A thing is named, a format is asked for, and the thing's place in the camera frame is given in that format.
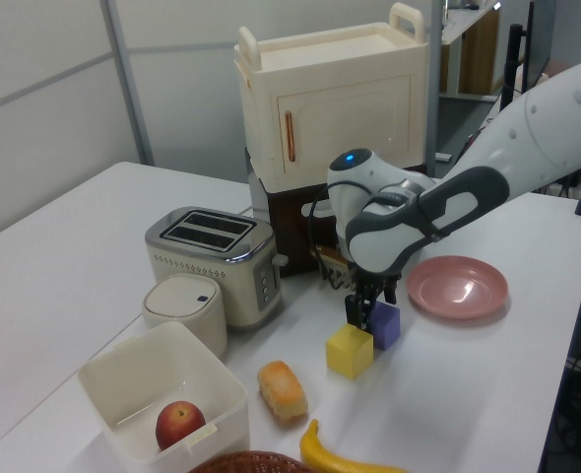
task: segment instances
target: toy block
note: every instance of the toy block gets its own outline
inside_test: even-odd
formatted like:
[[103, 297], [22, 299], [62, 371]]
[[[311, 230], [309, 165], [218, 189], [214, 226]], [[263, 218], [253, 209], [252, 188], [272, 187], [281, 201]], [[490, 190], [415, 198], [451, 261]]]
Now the toy block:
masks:
[[400, 336], [400, 310], [392, 305], [376, 302], [369, 316], [369, 332], [373, 335], [373, 346], [387, 350]]
[[344, 325], [326, 342], [326, 362], [330, 370], [354, 379], [373, 363], [373, 337]]

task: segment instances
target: cabinet handle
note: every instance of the cabinet handle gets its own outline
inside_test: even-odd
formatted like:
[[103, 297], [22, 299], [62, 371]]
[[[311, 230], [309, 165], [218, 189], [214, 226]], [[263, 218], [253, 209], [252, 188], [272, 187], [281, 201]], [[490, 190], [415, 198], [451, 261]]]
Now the cabinet handle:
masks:
[[292, 134], [292, 114], [287, 110], [284, 113], [287, 121], [287, 139], [289, 141], [289, 161], [294, 163], [294, 135]]

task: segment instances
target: apple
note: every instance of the apple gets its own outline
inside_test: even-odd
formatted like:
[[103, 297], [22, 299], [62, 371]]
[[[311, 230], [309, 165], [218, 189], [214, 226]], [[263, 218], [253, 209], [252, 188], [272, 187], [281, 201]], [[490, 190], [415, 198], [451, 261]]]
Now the apple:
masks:
[[188, 401], [175, 401], [161, 409], [155, 437], [160, 449], [166, 450], [203, 426], [205, 418], [201, 409]]

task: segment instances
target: bread roll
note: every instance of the bread roll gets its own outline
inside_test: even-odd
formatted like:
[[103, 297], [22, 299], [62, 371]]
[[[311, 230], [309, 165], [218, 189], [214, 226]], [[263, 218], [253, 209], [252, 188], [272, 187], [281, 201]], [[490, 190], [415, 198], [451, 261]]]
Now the bread roll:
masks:
[[273, 413], [285, 421], [308, 411], [303, 387], [297, 376], [281, 361], [271, 362], [258, 371], [262, 396]]

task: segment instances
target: wicker basket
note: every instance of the wicker basket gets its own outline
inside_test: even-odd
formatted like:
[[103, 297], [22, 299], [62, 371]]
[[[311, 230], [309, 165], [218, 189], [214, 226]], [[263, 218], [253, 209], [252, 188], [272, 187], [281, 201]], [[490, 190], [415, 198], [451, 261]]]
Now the wicker basket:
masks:
[[190, 473], [315, 473], [303, 463], [273, 451], [239, 451], [217, 456]]

